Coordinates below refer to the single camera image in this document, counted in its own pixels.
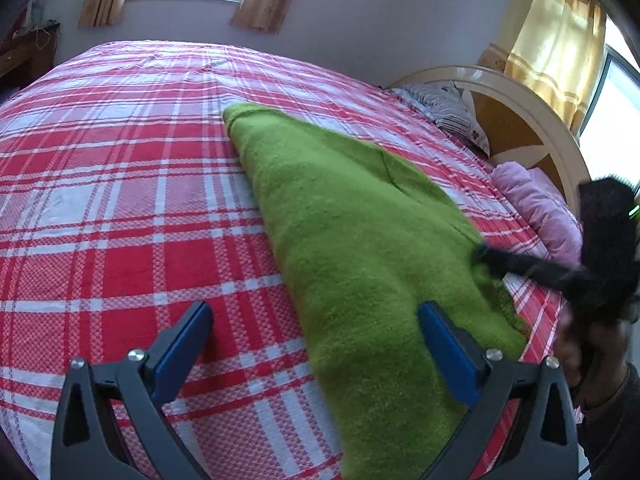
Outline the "person's right hand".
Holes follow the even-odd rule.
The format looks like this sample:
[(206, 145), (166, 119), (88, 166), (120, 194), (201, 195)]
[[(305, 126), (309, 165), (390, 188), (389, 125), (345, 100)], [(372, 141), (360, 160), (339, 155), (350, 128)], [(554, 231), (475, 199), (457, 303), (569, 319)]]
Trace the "person's right hand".
[(580, 327), (573, 310), (562, 309), (553, 354), (561, 363), (575, 408), (597, 408), (620, 390), (628, 375), (630, 332), (627, 321)]

